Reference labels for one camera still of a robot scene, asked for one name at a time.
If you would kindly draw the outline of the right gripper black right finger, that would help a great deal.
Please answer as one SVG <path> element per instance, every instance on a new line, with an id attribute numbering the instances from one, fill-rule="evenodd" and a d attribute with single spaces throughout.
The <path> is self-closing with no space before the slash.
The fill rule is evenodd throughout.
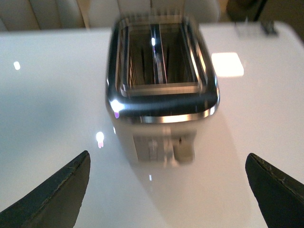
<path id="1" fill-rule="evenodd" d="M 269 228 L 304 226 L 304 185 L 266 160 L 250 153 L 245 170 Z"/>

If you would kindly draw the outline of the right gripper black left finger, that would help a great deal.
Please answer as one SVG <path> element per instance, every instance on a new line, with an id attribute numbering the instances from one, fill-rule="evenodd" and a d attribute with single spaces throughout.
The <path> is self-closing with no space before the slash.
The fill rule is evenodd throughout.
<path id="1" fill-rule="evenodd" d="M 26 196 L 0 213 L 2 228 L 72 228 L 90 175 L 90 154 L 83 151 Z"/>

